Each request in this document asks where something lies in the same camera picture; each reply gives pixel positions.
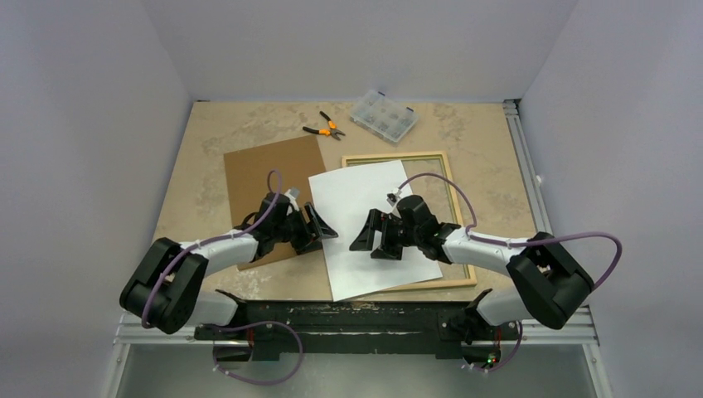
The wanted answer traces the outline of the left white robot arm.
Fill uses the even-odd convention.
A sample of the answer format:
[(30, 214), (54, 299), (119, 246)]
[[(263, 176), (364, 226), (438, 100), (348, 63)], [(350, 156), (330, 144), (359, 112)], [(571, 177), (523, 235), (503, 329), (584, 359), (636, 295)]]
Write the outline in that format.
[(174, 334), (185, 326), (214, 324), (225, 338), (247, 328), (240, 301), (228, 293), (202, 292), (204, 279), (234, 265), (253, 263), (288, 244), (297, 255), (320, 250), (338, 233), (309, 202), (300, 206), (291, 191), (268, 193), (259, 210), (232, 230), (204, 240), (155, 240), (119, 296), (119, 306), (141, 319), (143, 328)]

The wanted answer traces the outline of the glossy photo print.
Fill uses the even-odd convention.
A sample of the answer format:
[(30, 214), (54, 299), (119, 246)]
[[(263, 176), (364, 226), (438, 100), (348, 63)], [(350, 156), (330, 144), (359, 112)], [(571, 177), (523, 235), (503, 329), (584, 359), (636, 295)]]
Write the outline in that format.
[(416, 248), (403, 250), (401, 260), (376, 260), (369, 251), (349, 250), (369, 210), (390, 211), (386, 195), (406, 179), (400, 161), (343, 167), (308, 179), (315, 210), (337, 233), (322, 240), (334, 301), (442, 276), (437, 262)]

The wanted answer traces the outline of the green wooden picture frame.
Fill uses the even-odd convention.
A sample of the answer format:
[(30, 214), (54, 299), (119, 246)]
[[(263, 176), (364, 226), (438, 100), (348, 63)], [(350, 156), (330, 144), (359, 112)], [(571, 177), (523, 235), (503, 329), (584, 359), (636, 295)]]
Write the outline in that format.
[[(453, 179), (453, 175), (451, 173), (451, 169), (448, 163), (448, 155), (445, 151), (344, 155), (342, 156), (342, 167), (382, 163), (394, 160), (400, 160), (403, 162), (437, 161), (441, 169), (441, 175), (449, 180)], [(463, 216), (460, 210), (458, 191), (456, 188), (451, 187), (448, 183), (446, 183), (445, 186), (450, 203), (449, 208), (453, 216), (453, 221), (458, 224), (463, 224)], [(405, 284), (393, 288), (384, 289), (383, 293), (429, 289), (456, 289), (475, 286), (478, 283), (478, 280), (475, 275), (474, 267), (472, 265), (463, 265), (462, 270), (464, 272), (464, 276), (461, 279), (434, 279), (413, 284)]]

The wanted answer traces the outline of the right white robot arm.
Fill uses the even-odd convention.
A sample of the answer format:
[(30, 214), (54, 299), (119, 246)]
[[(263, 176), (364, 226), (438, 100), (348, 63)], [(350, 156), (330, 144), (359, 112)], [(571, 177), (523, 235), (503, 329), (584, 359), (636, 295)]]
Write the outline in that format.
[(476, 265), (508, 277), (512, 285), (487, 290), (468, 306), (467, 330), (486, 337), (497, 325), (535, 319), (561, 329), (593, 293), (591, 276), (552, 235), (512, 240), (469, 233), (440, 222), (419, 195), (399, 199), (390, 213), (371, 209), (351, 251), (376, 260), (401, 260), (406, 248), (448, 265)]

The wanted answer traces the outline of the brown cardboard backing board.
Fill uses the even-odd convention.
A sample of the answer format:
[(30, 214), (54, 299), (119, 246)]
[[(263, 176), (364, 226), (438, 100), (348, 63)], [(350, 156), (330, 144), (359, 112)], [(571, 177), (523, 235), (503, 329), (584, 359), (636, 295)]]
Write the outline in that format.
[[(278, 186), (275, 178), (271, 185), (268, 184), (268, 174), (272, 169), (278, 170), (283, 178), (281, 192), (286, 192), (291, 187), (298, 189), (298, 209), (291, 208), (289, 214), (301, 211), (308, 221), (304, 204), (313, 204), (308, 179), (326, 171), (318, 140), (310, 134), (227, 153), (224, 155), (224, 164), (230, 218), (236, 228), (241, 228), (244, 222), (254, 223), (254, 215), (266, 210), (268, 204), (264, 200), (272, 197), (271, 190)], [(262, 259), (239, 265), (238, 269), (253, 269), (294, 256), (296, 254), (289, 243), (278, 243)]]

